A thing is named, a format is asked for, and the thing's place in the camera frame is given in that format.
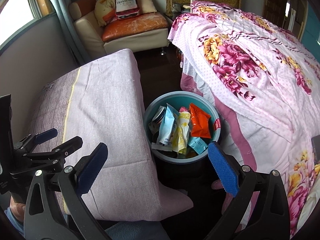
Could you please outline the person's left hand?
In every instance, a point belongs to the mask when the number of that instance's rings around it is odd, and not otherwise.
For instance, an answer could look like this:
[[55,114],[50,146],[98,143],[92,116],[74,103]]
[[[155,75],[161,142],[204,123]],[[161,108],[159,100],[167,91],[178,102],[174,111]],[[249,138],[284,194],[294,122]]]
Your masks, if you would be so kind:
[[25,204],[23,203],[17,203],[13,199],[13,197],[10,198],[10,210],[13,216],[21,223],[24,222],[24,214],[25,214]]

